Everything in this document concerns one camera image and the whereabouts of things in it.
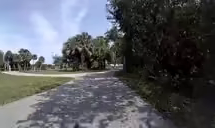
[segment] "vegetation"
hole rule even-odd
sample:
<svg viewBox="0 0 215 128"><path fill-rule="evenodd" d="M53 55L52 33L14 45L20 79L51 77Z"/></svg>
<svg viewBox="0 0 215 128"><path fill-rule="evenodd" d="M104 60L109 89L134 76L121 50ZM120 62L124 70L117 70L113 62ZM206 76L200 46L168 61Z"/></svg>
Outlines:
<svg viewBox="0 0 215 128"><path fill-rule="evenodd" d="M211 114L204 106L213 104L208 96L215 92L206 84L215 83L215 1L108 0L107 9L108 19L124 33L119 47L125 71L138 74L136 90L160 111L177 113L173 118L212 127L205 122L212 118L206 119ZM180 105L171 104L171 94ZM200 107L194 107L200 100ZM202 119L196 112L200 108L207 111Z"/></svg>
<svg viewBox="0 0 215 128"><path fill-rule="evenodd" d="M72 78L28 77L0 74L0 105L55 88L70 80Z"/></svg>
<svg viewBox="0 0 215 128"><path fill-rule="evenodd" d="M54 64L60 68L71 67L80 69L105 69L106 62L112 61L109 40L98 36L92 38L86 32L75 35L63 44L62 56L54 56Z"/></svg>
<svg viewBox="0 0 215 128"><path fill-rule="evenodd" d="M7 51L5 54L0 50L0 69L5 71L26 71L30 69L41 70L43 63L45 62L45 58L41 56L35 63L36 60L37 55L32 54L28 49L22 48L18 53Z"/></svg>

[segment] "paved path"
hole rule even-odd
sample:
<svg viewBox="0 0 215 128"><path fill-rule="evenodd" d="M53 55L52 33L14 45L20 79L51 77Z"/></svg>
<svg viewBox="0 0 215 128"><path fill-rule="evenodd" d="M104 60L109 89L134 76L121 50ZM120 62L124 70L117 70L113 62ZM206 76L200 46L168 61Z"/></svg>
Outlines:
<svg viewBox="0 0 215 128"><path fill-rule="evenodd" d="M33 74L33 73L24 73L18 71L11 71L11 72L2 72L4 74L15 75L15 76L39 76L39 77L83 77L86 75L93 75L93 74L103 74L108 73L109 71L102 71L102 72L86 72L86 73L75 73L75 74Z"/></svg>
<svg viewBox="0 0 215 128"><path fill-rule="evenodd" d="M0 128L175 128L111 72L0 107Z"/></svg>

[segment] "dense foliage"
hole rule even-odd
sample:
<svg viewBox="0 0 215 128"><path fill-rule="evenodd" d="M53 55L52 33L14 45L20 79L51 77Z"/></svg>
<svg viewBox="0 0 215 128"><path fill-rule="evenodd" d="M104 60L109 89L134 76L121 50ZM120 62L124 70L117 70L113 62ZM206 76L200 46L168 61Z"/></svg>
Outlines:
<svg viewBox="0 0 215 128"><path fill-rule="evenodd" d="M54 64L72 67L73 70L105 69L111 62L108 39L103 36L92 38L86 32L73 36L63 44L62 57L54 57Z"/></svg>
<svg viewBox="0 0 215 128"><path fill-rule="evenodd" d="M212 0L109 0L107 8L108 19L124 33L128 72L141 67L187 80L215 71Z"/></svg>

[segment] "sky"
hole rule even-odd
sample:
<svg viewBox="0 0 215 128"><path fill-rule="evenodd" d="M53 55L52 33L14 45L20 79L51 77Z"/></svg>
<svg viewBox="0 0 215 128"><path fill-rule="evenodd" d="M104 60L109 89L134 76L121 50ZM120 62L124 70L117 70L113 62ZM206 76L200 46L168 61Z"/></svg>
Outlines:
<svg viewBox="0 0 215 128"><path fill-rule="evenodd" d="M52 63L75 34L103 35L107 0L0 0L0 50L26 48Z"/></svg>

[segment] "grass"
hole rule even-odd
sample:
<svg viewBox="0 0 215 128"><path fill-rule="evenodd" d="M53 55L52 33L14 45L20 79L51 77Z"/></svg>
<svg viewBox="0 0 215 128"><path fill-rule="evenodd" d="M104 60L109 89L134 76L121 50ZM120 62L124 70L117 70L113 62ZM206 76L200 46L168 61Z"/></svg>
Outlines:
<svg viewBox="0 0 215 128"><path fill-rule="evenodd" d="M163 116L172 119L177 126L187 126L186 123L190 120L190 98L153 81L141 79L137 74L122 73L120 71L116 72L115 76L135 90Z"/></svg>
<svg viewBox="0 0 215 128"><path fill-rule="evenodd" d="M75 74L75 73L84 73L84 72L102 72L105 70L87 70L87 71L72 71L72 70L42 70L42 71L26 71L25 73L32 74Z"/></svg>
<svg viewBox="0 0 215 128"><path fill-rule="evenodd" d="M72 78L12 76L0 74L0 105L55 88Z"/></svg>
<svg viewBox="0 0 215 128"><path fill-rule="evenodd" d="M182 86L173 89L138 74L119 71L115 76L163 116L171 119L178 128L215 128L215 87L205 84L204 79L193 81L193 90L190 92Z"/></svg>

